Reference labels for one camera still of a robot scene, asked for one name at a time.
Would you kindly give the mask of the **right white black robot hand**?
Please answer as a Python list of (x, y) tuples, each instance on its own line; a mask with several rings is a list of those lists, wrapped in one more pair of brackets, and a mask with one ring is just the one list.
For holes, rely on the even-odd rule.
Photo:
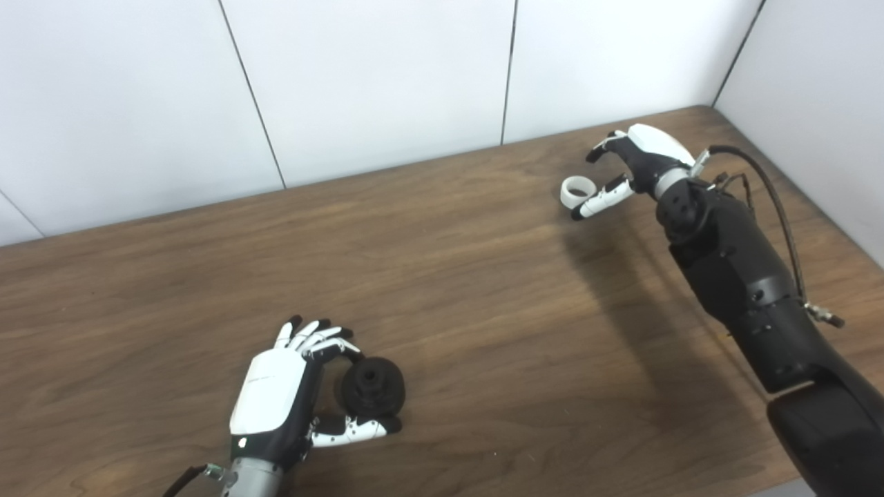
[(584, 220), (608, 210), (634, 194), (647, 194), (657, 200), (666, 189), (688, 179), (697, 160), (668, 133), (657, 127), (634, 124), (627, 131), (615, 130), (588, 152), (586, 161), (597, 163), (606, 153), (613, 153), (626, 164), (628, 172), (611, 180), (603, 188), (573, 202), (573, 220)]

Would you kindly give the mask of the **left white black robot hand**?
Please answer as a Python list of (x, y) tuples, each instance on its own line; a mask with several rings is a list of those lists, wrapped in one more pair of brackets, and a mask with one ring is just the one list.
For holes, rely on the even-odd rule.
[(392, 414), (316, 412), (326, 364), (336, 358), (347, 358), (352, 365), (365, 360), (352, 337), (352, 330), (329, 319), (304, 323), (293, 315), (282, 325), (273, 346), (251, 360), (231, 412), (232, 460), (265, 460), (289, 471), (317, 447), (350, 445), (402, 430), (401, 419)]

